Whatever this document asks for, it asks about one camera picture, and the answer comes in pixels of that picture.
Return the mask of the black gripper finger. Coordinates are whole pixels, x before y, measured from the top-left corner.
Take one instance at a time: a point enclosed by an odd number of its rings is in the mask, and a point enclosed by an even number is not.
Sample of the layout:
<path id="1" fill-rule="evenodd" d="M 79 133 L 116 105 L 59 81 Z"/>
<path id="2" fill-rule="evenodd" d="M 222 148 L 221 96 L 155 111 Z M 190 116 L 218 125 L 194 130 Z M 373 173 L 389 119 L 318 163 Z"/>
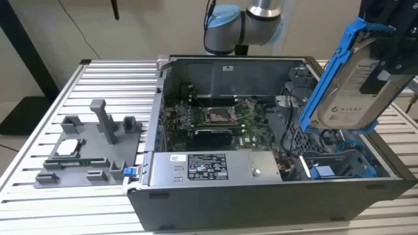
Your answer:
<path id="1" fill-rule="evenodd" d="M 373 71 L 366 79 L 360 92 L 362 94 L 378 94 L 392 74 L 386 70 Z"/>

